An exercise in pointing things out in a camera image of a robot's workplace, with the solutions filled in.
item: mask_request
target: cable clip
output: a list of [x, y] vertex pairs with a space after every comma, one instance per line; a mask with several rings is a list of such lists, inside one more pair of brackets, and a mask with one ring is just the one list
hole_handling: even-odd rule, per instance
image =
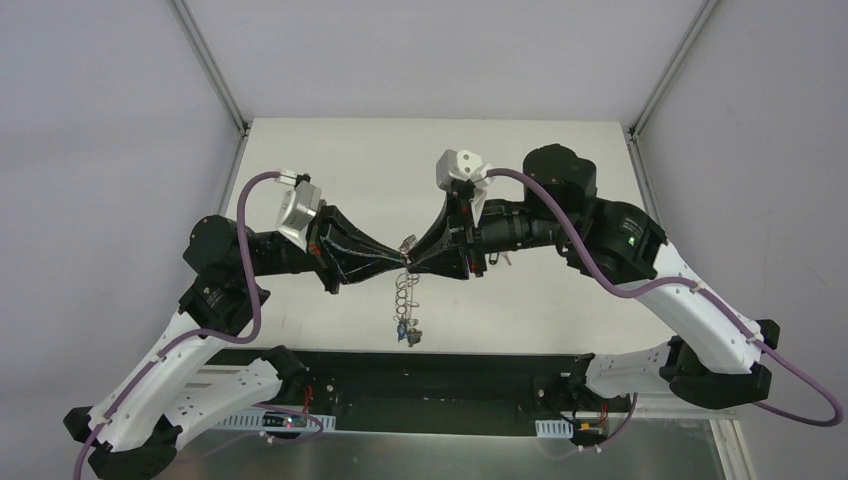
[[280, 176], [274, 179], [275, 182], [282, 183], [283, 185], [288, 185], [290, 187], [297, 185], [297, 172], [282, 168], [277, 171], [280, 173]]
[[111, 425], [112, 424], [111, 418], [97, 417], [97, 418], [92, 418], [92, 420], [94, 420], [95, 425]]
[[755, 341], [757, 341], [757, 340], [759, 340], [759, 341], [761, 341], [761, 342], [765, 342], [765, 341], [766, 341], [766, 337], [764, 337], [762, 333], [755, 333], [755, 334], [751, 335], [750, 337], [746, 338], [746, 339], [745, 339], [745, 343], [747, 343], [748, 345], [750, 345], [750, 344], [754, 343], [754, 342], [755, 342]]
[[260, 432], [259, 432], [259, 436], [260, 436], [260, 437], [268, 437], [268, 438], [265, 440], [266, 442], [268, 442], [268, 445], [273, 445], [273, 444], [274, 444], [274, 436], [273, 436], [273, 435], [268, 435], [268, 432], [266, 432], [265, 430], [260, 431]]
[[689, 289], [689, 293], [695, 294], [705, 288], [707, 288], [707, 284], [704, 283], [702, 280], [698, 280], [697, 285]]

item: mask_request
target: robotic arm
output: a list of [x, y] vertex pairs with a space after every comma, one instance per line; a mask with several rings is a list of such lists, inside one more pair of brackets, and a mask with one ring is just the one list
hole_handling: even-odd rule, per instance
[[[596, 273], [610, 284], [608, 290], [635, 297], [678, 334], [641, 352], [584, 356], [579, 373], [571, 376], [571, 388], [588, 388], [604, 398], [671, 391], [710, 409], [768, 397], [771, 372], [759, 363], [762, 349], [704, 296], [708, 291], [724, 304], [643, 210], [597, 197], [594, 163], [566, 147], [549, 145], [528, 154], [523, 170], [542, 192], [528, 186], [523, 202], [482, 203], [482, 188], [497, 171], [471, 152], [447, 151], [436, 179], [447, 192], [445, 206], [410, 252], [410, 272], [481, 277], [487, 255], [553, 245], [584, 275], [597, 276], [591, 272], [597, 266]], [[556, 202], [567, 216], [571, 237], [542, 197]], [[579, 254], [571, 240], [575, 236], [590, 262]], [[639, 291], [656, 278], [680, 279], [691, 287], [668, 281]], [[780, 329], [775, 322], [754, 321], [735, 310], [733, 314], [756, 339], [777, 347]]]
[[[448, 150], [436, 170], [436, 183], [446, 192], [442, 210], [421, 240], [401, 251], [367, 236], [327, 205], [308, 175], [288, 171], [264, 174], [290, 187], [276, 230], [241, 231], [217, 215], [198, 222], [183, 254], [197, 278], [161, 338], [109, 397], [65, 417], [73, 438], [95, 448], [89, 463], [98, 477], [152, 478], [178, 450], [229, 415], [271, 398], [303, 402], [307, 369], [283, 346], [199, 396], [179, 395], [225, 340], [258, 315], [270, 293], [251, 291], [254, 274], [314, 272], [325, 290], [336, 294], [342, 284], [395, 269], [459, 280], [482, 277], [488, 255], [553, 246], [569, 266], [595, 277], [614, 295], [637, 298], [678, 334], [640, 352], [579, 357], [575, 371], [563, 379], [568, 392], [613, 398], [670, 391], [710, 409], [768, 397], [771, 372], [760, 358], [764, 351], [774, 356], [777, 324], [727, 307], [640, 208], [598, 198], [591, 161], [549, 145], [527, 155], [522, 174], [493, 169], [465, 150]], [[497, 176], [521, 180], [524, 201], [486, 200], [485, 188]], [[258, 302], [251, 303], [253, 293]], [[191, 334], [199, 328], [204, 334]], [[420, 339], [416, 330], [410, 346]], [[841, 419], [840, 408], [833, 420], [819, 424]]]

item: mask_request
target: white panel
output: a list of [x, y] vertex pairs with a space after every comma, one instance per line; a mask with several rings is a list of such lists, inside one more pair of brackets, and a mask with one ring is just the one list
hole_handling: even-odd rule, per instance
[[[598, 194], [641, 204], [617, 123], [480, 120], [258, 119], [236, 180], [261, 171], [308, 172], [324, 198], [374, 239], [397, 248], [430, 227], [445, 193], [435, 182], [445, 149], [468, 149], [494, 166], [521, 168], [534, 148], [560, 142], [598, 165]], [[248, 202], [256, 231], [274, 227], [284, 188], [260, 184]], [[488, 198], [521, 200], [520, 184], [498, 179]], [[235, 199], [228, 215], [235, 215]], [[566, 267], [554, 248], [522, 251], [482, 279], [423, 275], [415, 287], [424, 338], [412, 351], [620, 353], [668, 340], [670, 330], [636, 301], [611, 297]], [[256, 345], [408, 352], [397, 343], [390, 272], [331, 296], [314, 274], [260, 278], [271, 290]]]
[[177, 397], [163, 408], [173, 426], [183, 429], [175, 447], [182, 450], [208, 428], [255, 403], [277, 396], [283, 381], [268, 361], [257, 358], [246, 368], [201, 391]]
[[640, 400], [644, 394], [671, 396], [668, 380], [660, 376], [670, 352], [671, 346], [665, 342], [638, 352], [597, 355], [586, 371], [586, 386], [604, 398], [633, 392], [639, 393]]
[[630, 124], [701, 0], [189, 4], [250, 118]]
[[0, 2], [0, 85], [0, 476], [69, 478], [62, 417], [162, 332], [236, 138], [167, 2]]
[[[724, 2], [643, 133], [670, 235], [779, 351], [848, 399], [848, 2]], [[774, 366], [769, 403], [829, 418]], [[740, 408], [763, 479], [846, 478], [848, 429]]]

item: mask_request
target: metal frame bar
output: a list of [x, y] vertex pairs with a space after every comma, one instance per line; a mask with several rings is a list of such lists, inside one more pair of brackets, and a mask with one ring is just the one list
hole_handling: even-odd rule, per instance
[[656, 110], [660, 100], [662, 100], [665, 94], [668, 93], [674, 79], [680, 71], [680, 68], [692, 52], [692, 46], [701, 35], [701, 32], [704, 31], [707, 21], [712, 17], [713, 12], [715, 12], [721, 2], [722, 0], [704, 0], [701, 4], [701, 8], [698, 9], [698, 13], [695, 15], [692, 23], [689, 24], [689, 28], [683, 35], [683, 39], [680, 41], [680, 44], [671, 56], [671, 60], [669, 60], [665, 70], [663, 70], [662, 75], [660, 75], [660, 79], [654, 86], [653, 91], [651, 91], [651, 95], [648, 96], [648, 101], [645, 102], [645, 106], [642, 107], [642, 111], [639, 112], [636, 122], [630, 129], [630, 133], [637, 142], [639, 141], [639, 134], [641, 134], [642, 130], [645, 129], [645, 125], [647, 125], [648, 121], [651, 119], [651, 115], [654, 113], [654, 110]]
[[233, 195], [233, 188], [235, 188], [236, 177], [238, 177], [238, 170], [241, 166], [241, 159], [244, 157], [244, 149], [247, 148], [247, 139], [250, 135], [250, 128], [244, 131], [242, 135], [239, 137], [238, 147], [236, 147], [236, 153], [233, 157], [233, 163], [230, 165], [230, 172], [227, 174], [227, 182], [224, 184], [224, 191], [221, 192], [221, 199], [218, 200], [218, 207], [215, 209], [215, 212], [219, 215], [225, 215], [227, 213], [227, 205], [230, 203], [230, 197]]
[[206, 44], [206, 40], [203, 38], [203, 34], [200, 32], [197, 22], [191, 14], [188, 4], [186, 4], [185, 0], [168, 0], [168, 3], [171, 6], [174, 17], [176, 17], [177, 22], [180, 24], [180, 27], [186, 36], [186, 40], [188, 40], [192, 51], [194, 51], [198, 63], [200, 63], [201, 68], [203, 68], [203, 72], [206, 73], [206, 77], [209, 79], [212, 89], [215, 90], [215, 93], [218, 95], [218, 98], [221, 100], [221, 103], [230, 115], [230, 119], [235, 124], [239, 136], [244, 137], [247, 131], [247, 120], [245, 120], [244, 115], [241, 113], [241, 109], [239, 109], [239, 106], [233, 97], [233, 92], [230, 91], [230, 87], [227, 86], [227, 82], [224, 80], [221, 69], [215, 62], [215, 58], [209, 50], [209, 45]]
[[727, 480], [757, 480], [739, 420], [710, 420], [716, 449]]
[[633, 172], [636, 174], [636, 182], [639, 184], [639, 194], [642, 196], [642, 204], [648, 215], [655, 222], [663, 225], [662, 214], [660, 213], [659, 201], [657, 201], [656, 193], [652, 188], [652, 182], [645, 164], [642, 162], [642, 154], [639, 151], [639, 144], [633, 139], [629, 133], [624, 134], [627, 142], [627, 150], [630, 152], [630, 161], [633, 164]]

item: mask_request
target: metal spring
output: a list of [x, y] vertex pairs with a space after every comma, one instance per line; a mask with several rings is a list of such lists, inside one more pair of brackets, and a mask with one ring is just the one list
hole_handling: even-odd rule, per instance
[[410, 327], [418, 325], [418, 320], [412, 318], [412, 309], [419, 306], [412, 299], [412, 289], [420, 279], [421, 275], [407, 271], [395, 280], [395, 322], [407, 323]]

